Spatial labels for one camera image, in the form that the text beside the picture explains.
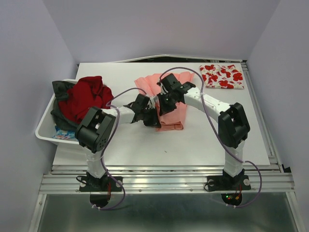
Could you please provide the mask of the red poppy print skirt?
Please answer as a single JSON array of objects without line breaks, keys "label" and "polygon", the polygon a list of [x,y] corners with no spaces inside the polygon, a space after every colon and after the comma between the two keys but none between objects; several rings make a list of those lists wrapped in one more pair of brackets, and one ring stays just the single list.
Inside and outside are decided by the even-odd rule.
[{"label": "red poppy print skirt", "polygon": [[199,70],[206,88],[244,89],[243,74],[235,65],[201,65]]}]

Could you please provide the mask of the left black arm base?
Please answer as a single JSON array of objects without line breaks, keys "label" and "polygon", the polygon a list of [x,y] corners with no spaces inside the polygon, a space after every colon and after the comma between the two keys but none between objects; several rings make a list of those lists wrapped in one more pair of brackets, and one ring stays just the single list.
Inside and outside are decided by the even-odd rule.
[{"label": "left black arm base", "polygon": [[101,179],[96,180],[94,177],[78,175],[76,180],[79,182],[80,192],[121,192],[123,178],[116,176],[116,183],[110,176],[104,175]]}]

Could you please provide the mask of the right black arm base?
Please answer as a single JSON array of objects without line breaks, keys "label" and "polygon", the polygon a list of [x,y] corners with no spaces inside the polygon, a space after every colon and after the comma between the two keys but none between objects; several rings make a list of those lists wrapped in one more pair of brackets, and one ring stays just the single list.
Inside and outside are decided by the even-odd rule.
[{"label": "right black arm base", "polygon": [[206,188],[210,192],[251,190],[251,185],[250,185],[250,181],[247,175],[244,175],[241,177],[210,175],[210,176],[207,176]]}]

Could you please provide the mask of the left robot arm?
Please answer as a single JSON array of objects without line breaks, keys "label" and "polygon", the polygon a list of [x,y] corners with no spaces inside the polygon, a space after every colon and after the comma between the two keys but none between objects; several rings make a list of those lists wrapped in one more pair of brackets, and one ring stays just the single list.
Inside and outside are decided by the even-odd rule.
[{"label": "left robot arm", "polygon": [[81,183],[96,190],[106,188],[108,175],[101,163],[103,152],[120,124],[138,121],[142,121],[147,127],[161,127],[155,101],[143,94],[138,94],[133,102],[119,108],[89,109],[75,133],[87,160],[86,176],[77,178]]}]

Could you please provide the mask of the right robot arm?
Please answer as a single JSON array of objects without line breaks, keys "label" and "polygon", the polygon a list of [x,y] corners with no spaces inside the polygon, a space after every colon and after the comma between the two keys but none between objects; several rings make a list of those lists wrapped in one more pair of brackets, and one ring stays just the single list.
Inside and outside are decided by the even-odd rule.
[{"label": "right robot arm", "polygon": [[191,82],[180,83],[169,74],[158,83],[159,114],[165,115],[176,109],[177,103],[192,106],[206,114],[214,133],[225,150],[223,174],[219,178],[223,185],[232,189],[244,175],[243,147],[250,125],[240,103],[228,104],[202,93]]}]

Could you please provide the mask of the pink skirt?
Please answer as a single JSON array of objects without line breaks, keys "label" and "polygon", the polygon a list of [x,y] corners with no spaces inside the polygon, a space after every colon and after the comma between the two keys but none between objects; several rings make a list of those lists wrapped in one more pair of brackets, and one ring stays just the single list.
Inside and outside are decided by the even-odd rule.
[{"label": "pink skirt", "polygon": [[[160,93],[161,90],[160,86],[157,85],[160,75],[160,73],[156,73],[153,75],[148,75],[146,77],[140,77],[134,82],[136,87],[143,89],[148,96],[156,96]],[[178,81],[180,81],[181,84],[184,84],[185,82],[192,82],[195,74],[192,72],[181,72],[173,73],[173,75]],[[177,108],[171,113],[159,116],[161,128],[156,128],[157,132],[183,130],[186,118],[187,105],[180,102],[177,103],[176,106]]]}]

